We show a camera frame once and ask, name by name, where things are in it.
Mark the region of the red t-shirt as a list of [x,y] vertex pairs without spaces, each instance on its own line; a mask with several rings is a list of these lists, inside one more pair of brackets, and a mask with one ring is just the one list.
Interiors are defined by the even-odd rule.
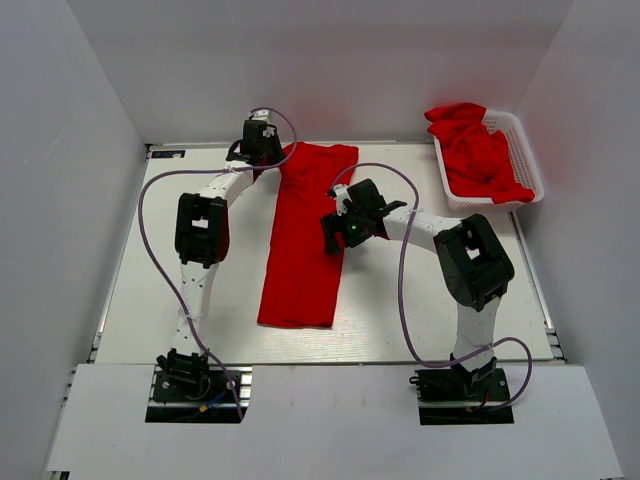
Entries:
[[359,160],[354,146],[298,143],[281,181],[257,323],[277,328],[330,328],[343,256],[324,252],[321,218],[336,210],[328,191]]

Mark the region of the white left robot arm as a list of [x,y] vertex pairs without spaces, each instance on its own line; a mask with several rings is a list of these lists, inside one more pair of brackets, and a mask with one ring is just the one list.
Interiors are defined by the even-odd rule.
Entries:
[[209,312],[212,287],[230,246],[229,210],[265,170],[286,159],[273,112],[257,109],[244,121],[242,136],[229,148],[224,166],[202,170],[210,181],[195,193],[179,197],[174,247],[179,259],[178,324],[171,349],[203,356],[221,365],[200,338]]

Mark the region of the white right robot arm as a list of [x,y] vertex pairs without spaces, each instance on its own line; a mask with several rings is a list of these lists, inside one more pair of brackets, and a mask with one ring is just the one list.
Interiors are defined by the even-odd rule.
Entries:
[[497,310],[515,271],[486,217],[441,217],[399,200],[388,203],[370,179],[329,190],[336,210],[321,219],[325,252],[341,253],[372,237],[406,241],[437,256],[447,291],[456,301],[451,384],[461,397],[484,391],[495,370]]

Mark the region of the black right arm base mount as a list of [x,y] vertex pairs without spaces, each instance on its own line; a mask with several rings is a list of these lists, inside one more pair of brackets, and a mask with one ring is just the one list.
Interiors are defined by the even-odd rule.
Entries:
[[452,370],[416,370],[409,378],[418,400],[421,426],[508,425],[514,423],[511,406],[495,407],[511,395],[505,372],[497,368],[471,390]]

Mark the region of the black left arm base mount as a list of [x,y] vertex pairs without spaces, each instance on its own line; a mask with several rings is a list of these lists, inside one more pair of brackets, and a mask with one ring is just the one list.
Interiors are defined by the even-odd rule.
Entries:
[[199,380],[188,384],[155,369],[146,408],[148,424],[229,424],[241,423],[235,396],[245,414],[250,400],[251,375],[248,368],[230,371],[229,382],[219,369],[211,368]]

